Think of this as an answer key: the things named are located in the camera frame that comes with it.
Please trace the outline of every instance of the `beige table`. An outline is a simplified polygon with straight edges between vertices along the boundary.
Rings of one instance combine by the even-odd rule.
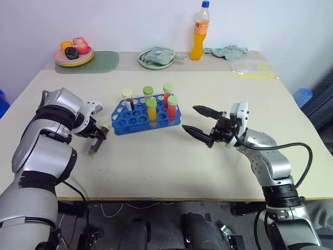
[[[248,57],[259,55],[251,53]],[[39,72],[0,120],[0,192],[13,179],[11,157],[43,90],[66,87],[85,101],[101,100],[104,110],[95,118],[102,124],[110,122],[122,89],[130,88],[134,96],[142,96],[142,88],[151,85],[158,94],[164,83],[174,85],[182,124],[199,127],[206,133],[215,120],[196,113],[193,105],[229,111],[233,103],[248,101],[249,128],[270,134],[278,144],[304,142],[311,146],[313,164],[299,194],[307,198],[333,197],[333,157],[280,80],[232,76],[228,62],[208,55],[199,62],[150,71],[137,64],[136,53],[120,53],[117,70],[109,73],[58,74],[52,62]],[[181,126],[122,136],[111,131],[93,158],[84,154],[89,140],[74,136],[71,145],[78,151],[78,160],[68,181],[91,200],[263,199],[244,155],[222,143],[208,149]],[[293,147],[281,152],[291,162],[291,173],[297,181],[308,160],[306,149]],[[56,191],[59,199],[78,198],[63,184]]]

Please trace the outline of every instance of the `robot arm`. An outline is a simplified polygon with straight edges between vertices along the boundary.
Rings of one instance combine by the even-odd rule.
[[[72,133],[105,140],[90,116],[101,110],[101,102],[83,103],[65,88],[43,91],[12,158],[14,180],[0,196],[2,249],[55,249],[59,244],[55,186],[69,177],[76,162],[69,145]]]
[[[209,135],[201,130],[183,125],[194,138],[207,144],[225,142],[227,147],[236,147],[251,162],[252,172],[262,187],[267,202],[266,211],[273,223],[267,226],[272,248],[301,249],[320,246],[305,206],[301,203],[293,183],[288,159],[278,150],[257,149],[276,146],[273,138],[246,128],[247,102],[234,104],[230,119],[226,112],[217,112],[204,106],[193,107],[198,113],[217,120]]]

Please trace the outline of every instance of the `red liquid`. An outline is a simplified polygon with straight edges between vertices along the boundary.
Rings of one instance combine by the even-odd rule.
[[[164,105],[168,105],[168,98],[171,95],[171,93],[164,93]]]
[[[176,116],[176,106],[169,105],[168,107],[168,116],[169,117],[175,117]]]

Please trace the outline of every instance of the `test tube rack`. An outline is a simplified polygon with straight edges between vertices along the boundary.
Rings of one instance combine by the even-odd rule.
[[[152,121],[148,120],[145,98],[138,97],[133,98],[134,110],[132,111],[127,110],[124,101],[119,102],[118,106],[111,114],[111,124],[114,128],[114,133],[116,135],[130,134],[176,126],[181,123],[180,117],[182,114],[178,105],[176,116],[172,118],[174,119],[174,122],[169,122],[168,111],[164,110],[163,107],[164,95],[154,95],[153,98],[155,98],[157,102],[157,118],[156,121],[154,121],[156,126],[152,127],[150,125]]]

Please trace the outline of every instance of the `green plate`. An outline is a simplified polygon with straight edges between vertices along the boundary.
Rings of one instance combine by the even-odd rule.
[[[94,58],[84,65],[77,67],[56,65],[55,70],[59,74],[106,73],[115,70],[118,63],[118,53],[114,51],[95,51]]]
[[[150,51],[150,50],[151,50],[151,49],[147,49],[147,50],[145,50],[145,51],[142,51],[142,52],[139,54],[139,56],[137,57],[137,60],[139,61],[139,63],[140,63],[143,67],[145,67],[145,68],[147,68],[147,69],[152,69],[152,70],[165,69],[165,68],[167,68],[168,66],[172,65],[173,62],[175,61],[175,59],[173,58],[173,59],[172,59],[167,65],[161,65],[161,66],[147,65],[147,63],[146,63],[145,61],[140,60],[140,57],[141,57],[141,55],[143,55],[144,53],[147,53],[147,52]]]

